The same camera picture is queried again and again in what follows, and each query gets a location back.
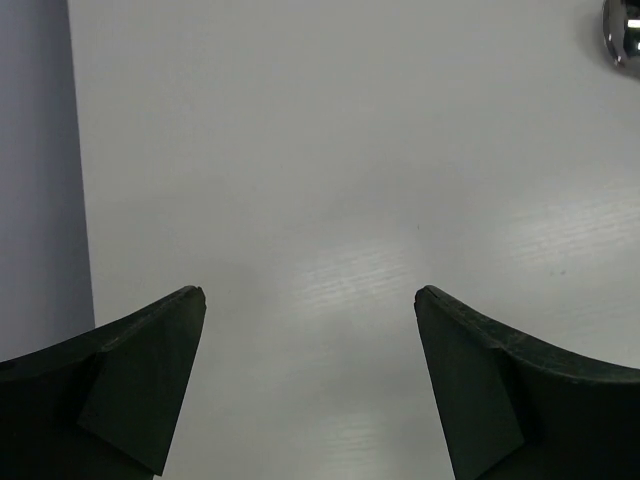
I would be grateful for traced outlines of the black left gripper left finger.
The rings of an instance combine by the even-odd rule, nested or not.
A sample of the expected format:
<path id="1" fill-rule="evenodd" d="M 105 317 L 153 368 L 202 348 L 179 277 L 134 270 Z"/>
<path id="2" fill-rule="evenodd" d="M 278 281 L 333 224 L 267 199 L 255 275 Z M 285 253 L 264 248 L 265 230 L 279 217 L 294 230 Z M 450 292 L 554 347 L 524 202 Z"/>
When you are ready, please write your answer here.
<path id="1" fill-rule="evenodd" d="M 2 362 L 2 478 L 161 476 L 205 314 L 204 291 L 186 286 Z"/>

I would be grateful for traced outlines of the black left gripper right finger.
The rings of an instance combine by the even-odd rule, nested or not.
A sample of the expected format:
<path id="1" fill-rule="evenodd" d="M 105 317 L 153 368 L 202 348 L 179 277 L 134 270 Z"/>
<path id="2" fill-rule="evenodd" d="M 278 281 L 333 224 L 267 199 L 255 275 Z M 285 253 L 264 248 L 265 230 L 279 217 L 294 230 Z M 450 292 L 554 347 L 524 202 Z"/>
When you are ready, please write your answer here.
<path id="1" fill-rule="evenodd" d="M 638 478 L 638 370 L 549 344 L 432 285 L 414 309 L 455 478 Z"/>

